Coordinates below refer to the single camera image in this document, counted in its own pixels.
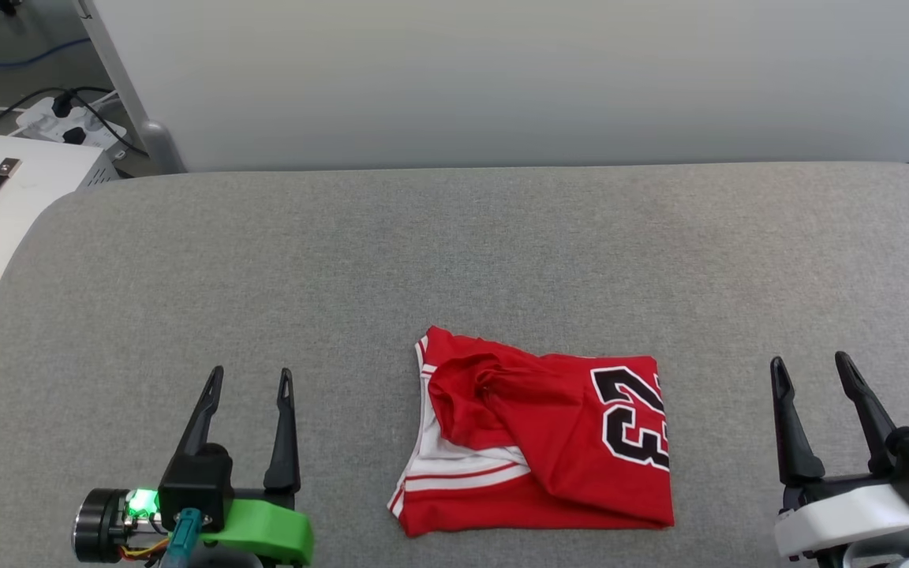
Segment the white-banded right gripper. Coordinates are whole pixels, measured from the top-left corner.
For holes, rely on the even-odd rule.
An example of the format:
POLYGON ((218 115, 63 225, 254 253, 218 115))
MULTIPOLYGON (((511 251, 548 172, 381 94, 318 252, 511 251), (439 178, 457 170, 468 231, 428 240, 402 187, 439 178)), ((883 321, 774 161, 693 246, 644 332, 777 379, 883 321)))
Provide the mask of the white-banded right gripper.
POLYGON ((836 352, 844 393, 854 403, 870 453, 870 474, 825 479, 799 414, 796 390, 783 359, 769 362, 778 472, 785 486, 773 529, 780 556, 793 562, 909 563, 909 474, 893 471, 886 439, 895 423, 854 360, 836 352))

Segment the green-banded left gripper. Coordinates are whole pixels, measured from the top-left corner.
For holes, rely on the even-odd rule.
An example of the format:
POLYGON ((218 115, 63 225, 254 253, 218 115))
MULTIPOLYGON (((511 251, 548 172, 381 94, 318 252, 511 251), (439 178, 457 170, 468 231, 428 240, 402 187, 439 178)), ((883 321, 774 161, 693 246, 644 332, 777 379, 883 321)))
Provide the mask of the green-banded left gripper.
MULTIPOLYGON (((210 443, 212 417, 223 391, 217 364, 202 389, 177 446, 177 456, 225 455, 210 443)), ((301 488, 294 381, 282 369, 275 396, 278 420, 264 491, 296 494, 301 488)), ((173 532, 162 524, 159 492, 150 488, 92 490, 73 520, 71 546, 80 563, 130 566, 309 566, 314 535, 304 514, 252 493, 232 501, 219 532, 200 532, 192 552, 170 557, 173 532)))

